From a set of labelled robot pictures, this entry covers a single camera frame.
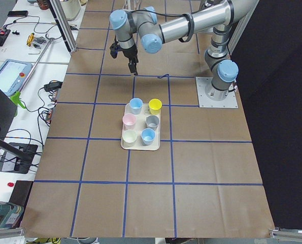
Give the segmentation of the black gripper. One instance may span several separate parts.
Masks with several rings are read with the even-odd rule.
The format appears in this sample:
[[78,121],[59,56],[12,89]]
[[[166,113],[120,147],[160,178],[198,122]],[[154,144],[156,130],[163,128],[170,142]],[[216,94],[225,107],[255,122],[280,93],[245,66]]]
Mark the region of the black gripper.
[[138,61],[138,49],[136,46],[131,46],[128,49],[122,49],[122,52],[126,58],[130,61],[128,63],[129,70],[132,74],[137,74],[137,63]]

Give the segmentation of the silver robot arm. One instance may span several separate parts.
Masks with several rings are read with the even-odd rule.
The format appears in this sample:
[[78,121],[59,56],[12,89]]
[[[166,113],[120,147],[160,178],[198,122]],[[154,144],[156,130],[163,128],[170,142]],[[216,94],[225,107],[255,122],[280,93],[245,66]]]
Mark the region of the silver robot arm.
[[152,6],[140,10],[115,10],[110,15],[110,24],[115,32],[110,47],[112,58],[118,52],[128,58],[128,67],[137,75],[138,49],[133,38],[138,34],[147,53],[157,53],[162,45],[174,40],[187,43],[198,32],[212,29],[212,39],[204,59],[212,71],[209,98],[225,99],[230,85],[235,82],[238,67],[227,59],[229,33],[234,23],[245,17],[255,6],[255,1],[202,1],[199,10],[184,14],[171,14],[171,21],[159,24],[159,15]]

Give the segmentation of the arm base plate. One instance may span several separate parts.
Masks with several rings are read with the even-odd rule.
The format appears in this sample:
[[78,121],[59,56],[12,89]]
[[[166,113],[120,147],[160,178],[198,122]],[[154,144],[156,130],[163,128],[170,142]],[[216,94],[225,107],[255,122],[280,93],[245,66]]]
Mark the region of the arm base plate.
[[228,90],[219,91],[212,86],[212,77],[196,77],[200,108],[238,109],[236,91],[231,84]]

